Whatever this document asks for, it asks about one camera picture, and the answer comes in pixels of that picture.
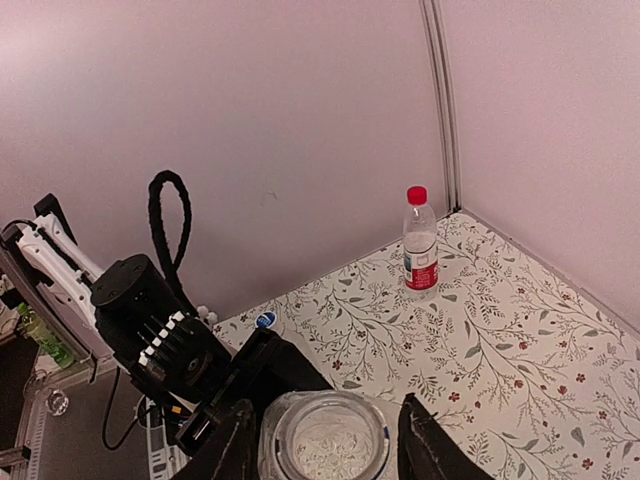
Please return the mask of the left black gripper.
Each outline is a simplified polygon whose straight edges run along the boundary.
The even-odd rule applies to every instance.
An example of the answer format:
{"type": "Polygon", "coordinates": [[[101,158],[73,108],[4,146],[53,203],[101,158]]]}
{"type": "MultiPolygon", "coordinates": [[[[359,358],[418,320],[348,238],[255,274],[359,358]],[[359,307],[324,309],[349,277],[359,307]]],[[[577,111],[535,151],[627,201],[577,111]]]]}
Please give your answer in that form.
{"type": "Polygon", "coordinates": [[[180,428],[176,443],[186,455],[195,455],[239,400],[249,401],[260,424],[267,407],[281,395],[331,388],[296,345],[271,330],[258,328],[180,428]]]}

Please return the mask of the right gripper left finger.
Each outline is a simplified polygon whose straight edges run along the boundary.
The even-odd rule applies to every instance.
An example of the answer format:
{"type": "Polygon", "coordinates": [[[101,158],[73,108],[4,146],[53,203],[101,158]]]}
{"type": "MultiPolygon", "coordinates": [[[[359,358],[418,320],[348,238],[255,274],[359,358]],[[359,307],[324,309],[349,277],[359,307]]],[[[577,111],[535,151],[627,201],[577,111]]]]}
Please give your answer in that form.
{"type": "Polygon", "coordinates": [[[257,433],[251,402],[239,400],[204,446],[173,479],[257,479],[257,433]]]}

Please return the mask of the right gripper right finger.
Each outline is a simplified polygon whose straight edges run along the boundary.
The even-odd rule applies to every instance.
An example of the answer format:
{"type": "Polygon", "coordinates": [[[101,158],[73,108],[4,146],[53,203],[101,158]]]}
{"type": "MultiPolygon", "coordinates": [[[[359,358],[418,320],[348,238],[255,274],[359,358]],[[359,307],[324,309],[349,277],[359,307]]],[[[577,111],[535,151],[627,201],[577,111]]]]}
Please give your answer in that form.
{"type": "Polygon", "coordinates": [[[414,393],[404,397],[399,412],[397,472],[400,480],[492,480],[414,393]]]}

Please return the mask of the Pepsi bottle blue label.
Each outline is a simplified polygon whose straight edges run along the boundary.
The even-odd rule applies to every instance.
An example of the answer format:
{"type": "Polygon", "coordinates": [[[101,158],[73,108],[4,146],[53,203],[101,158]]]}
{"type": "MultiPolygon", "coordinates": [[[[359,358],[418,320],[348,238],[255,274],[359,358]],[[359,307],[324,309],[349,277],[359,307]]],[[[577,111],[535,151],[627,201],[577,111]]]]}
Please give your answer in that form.
{"type": "Polygon", "coordinates": [[[265,411],[261,479],[396,479],[399,406],[336,390],[289,392],[265,411]]]}

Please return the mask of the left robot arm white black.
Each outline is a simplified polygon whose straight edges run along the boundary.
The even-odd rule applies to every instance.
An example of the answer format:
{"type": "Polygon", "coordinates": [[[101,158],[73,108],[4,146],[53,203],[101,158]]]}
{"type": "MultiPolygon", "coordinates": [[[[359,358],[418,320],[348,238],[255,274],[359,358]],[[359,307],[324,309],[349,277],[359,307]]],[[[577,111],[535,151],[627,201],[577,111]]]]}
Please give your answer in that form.
{"type": "Polygon", "coordinates": [[[18,274],[42,285],[79,318],[73,334],[97,341],[131,383],[163,409],[168,441],[192,456],[223,415],[246,399],[258,418],[280,395],[329,383],[291,342],[258,325],[237,352],[188,309],[145,254],[102,269],[78,247],[58,199],[48,194],[32,220],[2,234],[18,274]]]}

